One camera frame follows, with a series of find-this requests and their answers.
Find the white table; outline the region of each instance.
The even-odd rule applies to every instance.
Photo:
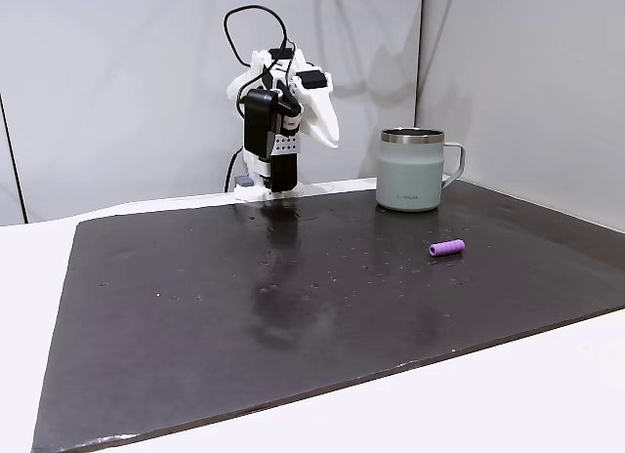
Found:
[[[307,194],[373,187],[374,180],[354,180]],[[76,225],[234,201],[231,194],[166,199],[0,227],[0,451],[30,451]],[[623,406],[625,311],[114,452],[621,452]]]

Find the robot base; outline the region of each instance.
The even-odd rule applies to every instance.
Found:
[[[271,192],[264,186],[241,186],[234,187],[234,197],[243,202],[271,201],[273,199],[286,199],[289,197],[302,197],[304,195],[304,185],[297,183],[290,191]]]

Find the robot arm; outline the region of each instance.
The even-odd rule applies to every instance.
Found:
[[[330,101],[331,75],[306,62],[301,50],[254,52],[250,68],[229,84],[229,99],[237,100],[241,87],[275,58],[273,69],[240,95],[245,113],[243,160],[254,185],[284,192],[297,185],[300,132],[337,148],[339,124]]]

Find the stainless steel mug rim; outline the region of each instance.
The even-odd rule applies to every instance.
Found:
[[[439,144],[444,132],[436,129],[393,128],[382,131],[382,142],[391,144]]]

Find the mug handle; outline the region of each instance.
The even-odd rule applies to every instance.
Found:
[[[460,148],[460,166],[458,170],[456,170],[453,175],[451,175],[445,183],[442,184],[442,189],[445,189],[449,185],[451,185],[455,180],[458,180],[460,175],[465,171],[465,157],[467,156],[467,150],[462,144],[458,143],[444,143],[444,147],[459,147]]]

